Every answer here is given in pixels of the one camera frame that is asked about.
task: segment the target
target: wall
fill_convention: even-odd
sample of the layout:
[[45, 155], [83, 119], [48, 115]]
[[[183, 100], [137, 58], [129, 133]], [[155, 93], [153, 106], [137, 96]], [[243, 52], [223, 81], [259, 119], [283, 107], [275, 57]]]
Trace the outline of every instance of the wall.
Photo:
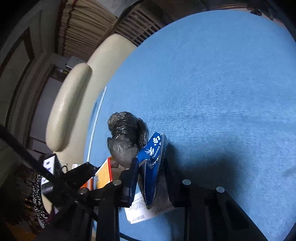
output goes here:
[[45, 130], [50, 111], [55, 98], [62, 86], [62, 82], [49, 78], [38, 101], [33, 117], [30, 136], [45, 142]]
[[[38, 95], [46, 82], [45, 77], [52, 67], [51, 57], [60, 2], [61, 0], [39, 1], [14, 27], [0, 50], [0, 66], [5, 66], [0, 77], [0, 122], [6, 124], [7, 129], [23, 145], [26, 144], [34, 113], [32, 107], [38, 102]], [[29, 61], [28, 46], [24, 48], [25, 41], [23, 43], [21, 40], [28, 29], [33, 52]], [[7, 56], [16, 43], [17, 47], [6, 63]], [[0, 162], [1, 185], [1, 181], [19, 162], [5, 143], [0, 147]]]
[[107, 8], [116, 17], [119, 17], [122, 11], [135, 3], [137, 0], [97, 0], [105, 8]]

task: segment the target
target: black plastic bag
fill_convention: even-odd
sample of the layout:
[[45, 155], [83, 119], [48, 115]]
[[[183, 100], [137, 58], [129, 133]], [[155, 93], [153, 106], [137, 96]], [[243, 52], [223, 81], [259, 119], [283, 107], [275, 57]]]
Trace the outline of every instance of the black plastic bag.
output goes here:
[[121, 166], [129, 168], [132, 159], [147, 142], [144, 121], [130, 112], [116, 112], [110, 116], [108, 127], [112, 138], [107, 139], [107, 144], [112, 157]]

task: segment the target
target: receipt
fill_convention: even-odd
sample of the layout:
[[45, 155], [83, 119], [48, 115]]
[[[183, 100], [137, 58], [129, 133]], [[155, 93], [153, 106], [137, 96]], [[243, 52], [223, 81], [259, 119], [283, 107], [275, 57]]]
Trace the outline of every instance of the receipt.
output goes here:
[[166, 186], [164, 185], [165, 180], [164, 183], [163, 180], [161, 180], [159, 184], [160, 185], [157, 190], [156, 198], [151, 209], [148, 210], [146, 208], [146, 204], [141, 192], [135, 194], [133, 203], [130, 207], [124, 208], [126, 212], [126, 218], [131, 224], [154, 218], [162, 213], [174, 209], [168, 198], [168, 192], [166, 190]]

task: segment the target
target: metal screw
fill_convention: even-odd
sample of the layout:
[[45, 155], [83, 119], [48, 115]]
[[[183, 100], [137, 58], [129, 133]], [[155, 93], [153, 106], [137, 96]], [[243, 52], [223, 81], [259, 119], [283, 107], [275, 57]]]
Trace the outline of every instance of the metal screw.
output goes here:
[[119, 180], [119, 179], [116, 179], [116, 180], [113, 181], [114, 186], [118, 186], [120, 184], [121, 184], [121, 180]]
[[217, 187], [216, 191], [219, 192], [219, 193], [224, 193], [225, 189], [224, 189], [224, 187]]
[[191, 184], [191, 181], [190, 181], [189, 179], [184, 179], [184, 180], [182, 181], [182, 183], [183, 183], [184, 185], [186, 185], [186, 186], [189, 186], [189, 185]]
[[79, 193], [79, 194], [86, 194], [88, 191], [89, 191], [88, 188], [80, 188], [80, 189], [78, 190], [78, 193]]

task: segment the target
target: black cable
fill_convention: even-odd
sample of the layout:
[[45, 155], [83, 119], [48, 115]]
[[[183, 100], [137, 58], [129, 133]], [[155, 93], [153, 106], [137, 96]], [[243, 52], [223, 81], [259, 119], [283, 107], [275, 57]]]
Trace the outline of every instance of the black cable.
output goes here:
[[128, 241], [140, 241], [138, 239], [134, 239], [132, 237], [129, 237], [129, 236], [123, 234], [123, 233], [120, 233], [120, 237], [123, 238], [123, 239], [125, 239], [125, 240], [128, 240]]
[[66, 170], [67, 170], [66, 172], [68, 172], [68, 167], [67, 167], [66, 165], [64, 165], [64, 166], [62, 166], [62, 169], [63, 169], [64, 167], [65, 167]]

